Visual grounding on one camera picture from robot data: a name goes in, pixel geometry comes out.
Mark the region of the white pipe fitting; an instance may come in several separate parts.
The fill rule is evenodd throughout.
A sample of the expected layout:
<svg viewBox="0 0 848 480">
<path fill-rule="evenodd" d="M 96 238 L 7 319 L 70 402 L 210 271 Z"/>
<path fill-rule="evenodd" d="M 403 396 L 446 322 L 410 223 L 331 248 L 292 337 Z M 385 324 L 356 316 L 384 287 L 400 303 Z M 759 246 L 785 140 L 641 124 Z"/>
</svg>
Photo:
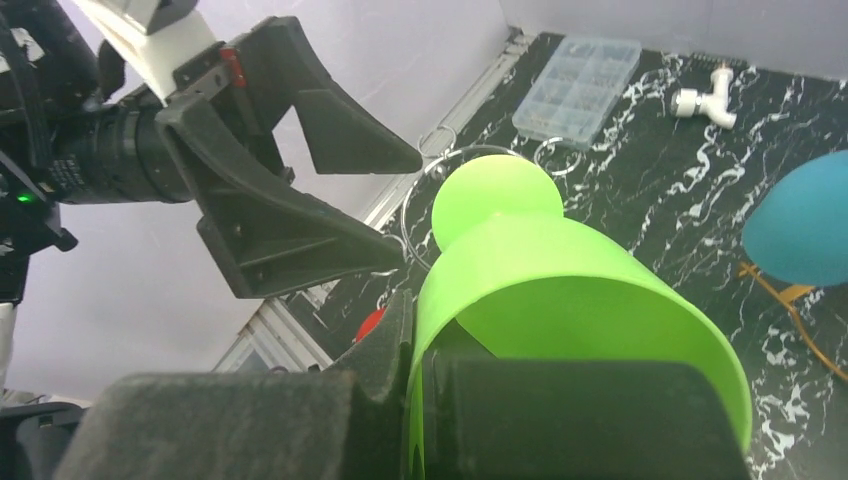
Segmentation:
<svg viewBox="0 0 848 480">
<path fill-rule="evenodd" d="M 710 92 L 689 88 L 679 89 L 672 94 L 669 102 L 671 114 L 677 118 L 703 115 L 722 129 L 732 129 L 737 119 L 737 115 L 728 110 L 729 90 L 733 77 L 733 69 L 722 64 L 711 72 L 712 90 Z"/>
</svg>

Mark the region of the green plastic goblet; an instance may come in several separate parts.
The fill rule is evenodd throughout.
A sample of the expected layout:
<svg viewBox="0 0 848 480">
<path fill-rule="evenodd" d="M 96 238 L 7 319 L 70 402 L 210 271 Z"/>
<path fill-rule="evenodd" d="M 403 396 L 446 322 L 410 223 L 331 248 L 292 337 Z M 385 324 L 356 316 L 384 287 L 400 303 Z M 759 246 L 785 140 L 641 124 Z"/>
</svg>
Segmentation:
<svg viewBox="0 0 848 480">
<path fill-rule="evenodd" d="M 409 384 L 408 469 L 420 475 L 421 363 L 456 322 L 499 359 L 653 361 L 704 375 L 729 417 L 744 459 L 751 396 L 741 362 L 720 329 L 692 303 L 601 232 L 553 211 L 503 214 L 460 237 L 435 239 L 440 255 L 417 301 Z"/>
</svg>

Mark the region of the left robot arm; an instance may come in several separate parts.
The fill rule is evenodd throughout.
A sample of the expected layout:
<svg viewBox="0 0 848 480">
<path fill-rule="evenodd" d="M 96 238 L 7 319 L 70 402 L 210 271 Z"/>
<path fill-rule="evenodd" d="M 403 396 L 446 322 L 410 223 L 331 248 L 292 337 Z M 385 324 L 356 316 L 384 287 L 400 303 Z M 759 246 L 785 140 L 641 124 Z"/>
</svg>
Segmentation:
<svg viewBox="0 0 848 480">
<path fill-rule="evenodd" d="M 85 1 L 93 52 L 55 1 L 1 5 L 1 359 L 31 258 L 77 238 L 64 204 L 197 203 L 233 294 L 268 299 L 399 267 L 398 244 L 293 186 L 273 131 L 297 114 L 319 174 L 406 174 L 418 152 L 331 77 L 294 17 L 223 42 L 192 1 Z M 411 300 L 304 373 L 155 375 L 93 410 L 1 413 L 5 479 L 399 479 Z"/>
</svg>

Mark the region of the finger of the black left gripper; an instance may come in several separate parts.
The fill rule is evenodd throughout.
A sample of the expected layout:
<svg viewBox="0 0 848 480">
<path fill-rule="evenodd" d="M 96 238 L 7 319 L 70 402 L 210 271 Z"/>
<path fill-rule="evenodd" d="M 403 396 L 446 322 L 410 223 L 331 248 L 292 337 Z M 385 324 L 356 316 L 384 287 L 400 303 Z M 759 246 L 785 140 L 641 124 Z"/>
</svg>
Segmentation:
<svg viewBox="0 0 848 480">
<path fill-rule="evenodd" d="M 294 16 L 271 16 L 225 45 L 232 85 L 253 121 L 274 129 L 293 108 L 319 174 L 405 174 L 418 151 L 378 121 L 332 78 Z"/>
<path fill-rule="evenodd" d="M 284 216 L 207 219 L 198 205 L 197 231 L 236 297 L 270 298 L 403 264 L 398 242 L 290 186 L 295 206 Z"/>
</svg>

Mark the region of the red plastic goblet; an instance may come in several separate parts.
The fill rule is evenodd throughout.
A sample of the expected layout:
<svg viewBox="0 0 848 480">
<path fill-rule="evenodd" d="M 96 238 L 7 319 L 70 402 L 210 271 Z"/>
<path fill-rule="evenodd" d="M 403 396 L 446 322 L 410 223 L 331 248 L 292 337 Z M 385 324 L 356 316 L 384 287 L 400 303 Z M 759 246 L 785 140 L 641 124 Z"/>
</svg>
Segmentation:
<svg viewBox="0 0 848 480">
<path fill-rule="evenodd" d="M 358 328 L 357 333 L 354 337 L 354 341 L 360 342 L 361 340 L 363 340 L 379 324 L 384 313 L 384 307 L 378 308 L 372 313 L 370 313 Z"/>
</svg>

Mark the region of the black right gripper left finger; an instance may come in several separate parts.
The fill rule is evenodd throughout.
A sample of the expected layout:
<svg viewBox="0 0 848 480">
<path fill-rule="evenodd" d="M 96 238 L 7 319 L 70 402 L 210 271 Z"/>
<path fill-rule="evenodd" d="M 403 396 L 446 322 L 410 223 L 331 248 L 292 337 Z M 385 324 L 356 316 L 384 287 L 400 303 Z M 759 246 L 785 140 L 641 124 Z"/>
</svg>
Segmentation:
<svg viewBox="0 0 848 480">
<path fill-rule="evenodd" d="M 320 372 L 144 374 L 84 415 L 59 479 L 400 479 L 414 308 Z"/>
</svg>

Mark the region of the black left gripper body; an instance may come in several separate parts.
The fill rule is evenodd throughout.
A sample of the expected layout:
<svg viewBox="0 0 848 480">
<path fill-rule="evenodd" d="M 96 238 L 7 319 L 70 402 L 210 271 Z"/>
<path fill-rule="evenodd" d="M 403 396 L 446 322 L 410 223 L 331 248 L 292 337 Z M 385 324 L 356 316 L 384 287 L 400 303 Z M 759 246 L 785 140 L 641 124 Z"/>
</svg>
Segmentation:
<svg viewBox="0 0 848 480">
<path fill-rule="evenodd" d="M 234 45 L 214 43 L 176 69 L 178 89 L 155 117 L 179 181 L 161 199 L 194 200 L 207 219 L 284 216 L 295 206 L 272 134 L 286 110 L 262 114 L 243 66 Z"/>
</svg>

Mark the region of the clear plastic organizer box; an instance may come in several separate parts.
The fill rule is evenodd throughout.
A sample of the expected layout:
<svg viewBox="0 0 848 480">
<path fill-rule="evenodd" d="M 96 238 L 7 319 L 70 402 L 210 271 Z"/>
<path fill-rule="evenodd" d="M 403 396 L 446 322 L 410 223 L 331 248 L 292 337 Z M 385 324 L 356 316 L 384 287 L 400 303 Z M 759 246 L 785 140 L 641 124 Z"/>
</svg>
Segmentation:
<svg viewBox="0 0 848 480">
<path fill-rule="evenodd" d="M 560 138 L 586 150 L 636 70 L 637 40 L 570 36 L 562 39 L 512 116 L 530 140 Z"/>
</svg>

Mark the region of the silver wire glass rack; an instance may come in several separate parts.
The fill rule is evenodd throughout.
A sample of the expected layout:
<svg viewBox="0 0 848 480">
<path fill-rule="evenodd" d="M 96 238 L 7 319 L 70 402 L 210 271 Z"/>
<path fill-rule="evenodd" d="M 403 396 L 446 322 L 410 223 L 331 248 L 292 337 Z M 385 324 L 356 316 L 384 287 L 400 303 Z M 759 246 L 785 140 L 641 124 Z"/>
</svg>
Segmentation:
<svg viewBox="0 0 848 480">
<path fill-rule="evenodd" d="M 432 205 L 431 220 L 434 238 L 445 244 L 441 250 L 459 243 L 460 237 L 483 222 L 503 214 L 553 211 L 553 187 L 542 179 L 537 157 L 549 145 L 564 143 L 562 136 L 544 140 L 527 159 L 516 152 L 496 145 L 469 145 L 458 148 L 454 143 L 425 166 L 407 191 L 399 207 L 400 234 L 393 238 L 402 243 L 403 253 L 426 271 L 435 265 L 425 260 L 410 240 L 407 210 L 418 184 L 456 157 L 477 150 L 492 150 L 492 155 L 479 156 L 465 162 L 453 172 L 447 172 Z"/>
</svg>

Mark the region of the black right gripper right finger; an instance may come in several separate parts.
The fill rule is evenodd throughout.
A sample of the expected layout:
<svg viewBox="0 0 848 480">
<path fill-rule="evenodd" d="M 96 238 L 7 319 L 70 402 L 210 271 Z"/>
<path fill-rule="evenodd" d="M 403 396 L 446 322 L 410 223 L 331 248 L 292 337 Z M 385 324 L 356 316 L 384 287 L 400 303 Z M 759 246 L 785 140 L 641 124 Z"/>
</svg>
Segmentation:
<svg viewBox="0 0 848 480">
<path fill-rule="evenodd" d="M 421 363 L 424 479 L 745 479 L 717 393 L 653 361 L 499 359 L 451 322 Z"/>
</svg>

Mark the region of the blue plastic goblet front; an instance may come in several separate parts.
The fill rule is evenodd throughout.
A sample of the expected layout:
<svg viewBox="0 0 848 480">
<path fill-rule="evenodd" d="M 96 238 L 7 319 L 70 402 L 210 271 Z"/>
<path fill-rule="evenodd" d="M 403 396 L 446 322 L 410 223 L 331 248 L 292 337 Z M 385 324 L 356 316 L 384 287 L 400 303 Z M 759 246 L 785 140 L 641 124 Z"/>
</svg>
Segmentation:
<svg viewBox="0 0 848 480">
<path fill-rule="evenodd" d="M 846 283 L 847 152 L 810 160 L 778 181 L 745 222 L 742 246 L 785 283 Z"/>
</svg>

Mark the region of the gold wire glass rack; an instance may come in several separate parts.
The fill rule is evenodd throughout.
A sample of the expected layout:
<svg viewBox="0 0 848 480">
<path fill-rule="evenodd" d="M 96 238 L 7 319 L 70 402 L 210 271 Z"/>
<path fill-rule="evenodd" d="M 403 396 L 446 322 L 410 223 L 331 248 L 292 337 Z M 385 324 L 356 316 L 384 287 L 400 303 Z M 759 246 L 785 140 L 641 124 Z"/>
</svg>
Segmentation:
<svg viewBox="0 0 848 480">
<path fill-rule="evenodd" d="M 780 304 L 790 315 L 793 325 L 808 350 L 838 379 L 840 379 L 843 383 L 847 382 L 847 373 L 843 371 L 836 362 L 830 359 L 815 343 L 814 339 L 805 327 L 798 309 L 794 305 L 796 300 L 813 292 L 816 289 L 815 286 L 791 284 L 782 290 L 778 290 L 765 278 L 763 271 L 757 265 L 745 261 L 739 263 L 737 276 L 739 278 L 751 277 L 778 304 Z"/>
</svg>

